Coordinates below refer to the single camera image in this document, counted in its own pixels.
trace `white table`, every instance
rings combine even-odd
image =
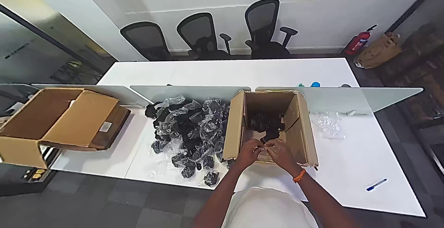
[[[206,85],[259,86],[310,85],[339,87],[344,83],[359,87],[344,58],[117,62],[99,82],[101,85]],[[168,170],[150,176],[149,145],[154,140],[152,120],[143,109],[132,109],[127,121],[107,151],[65,151],[52,169],[96,174],[132,180],[199,187],[196,182],[180,180]],[[308,169],[343,206],[425,216],[401,167],[373,114],[343,117],[345,140],[326,140],[315,132],[319,171]],[[368,186],[387,178],[373,191]],[[241,175],[235,191],[252,186],[274,188],[306,200],[299,186],[275,165],[254,164]]]

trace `chair armrest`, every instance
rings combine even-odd
[[[289,34],[291,36],[294,36],[294,35],[296,35],[299,32],[296,29],[292,29],[292,28],[289,28],[289,27],[281,27],[279,30],[282,31],[282,32],[285,32],[285,33],[287,33],[287,34]]]
[[[221,33],[219,36],[225,41],[231,41],[231,37],[227,34]]]
[[[195,60],[199,58],[199,54],[197,54],[197,52],[194,50],[188,50],[188,54]]]
[[[250,47],[251,50],[258,50],[259,46],[254,43],[252,40],[246,40],[245,44],[247,44],[248,47]]]
[[[231,40],[231,37],[230,37],[229,35],[227,35],[227,34],[224,34],[224,33],[221,33],[219,36],[220,36],[222,39],[224,39],[226,50],[227,50],[228,54],[231,55],[231,52],[230,52],[230,45],[228,44],[228,41]]]
[[[284,47],[287,47],[290,37],[292,37],[298,33],[297,30],[289,28],[289,27],[281,27],[279,30],[286,33],[284,42],[282,43],[282,46],[284,46]]]

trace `open cardboard box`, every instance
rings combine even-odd
[[[108,149],[130,110],[82,88],[41,89],[0,129],[4,163],[47,168],[41,145],[77,151]]]
[[[304,97],[292,90],[240,91],[232,100],[225,136],[224,159],[237,158],[240,148],[250,138],[260,139],[265,133],[248,129],[248,116],[255,112],[283,114],[285,131],[280,139],[286,141],[296,161],[305,166],[318,166],[313,132]],[[261,154],[257,162],[273,163],[271,157]]]

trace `fire extinguisher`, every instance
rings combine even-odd
[[[345,47],[344,52],[347,55],[356,54],[358,50],[361,49],[369,41],[370,31],[372,31],[376,26],[377,24],[353,37],[352,40]]]

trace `orange wristband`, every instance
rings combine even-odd
[[[302,176],[304,175],[304,173],[306,172],[306,170],[305,170],[305,168],[302,170],[302,172],[296,177],[296,178],[293,178],[293,181],[295,182],[295,183],[297,183],[299,180],[301,180],[302,179]]]

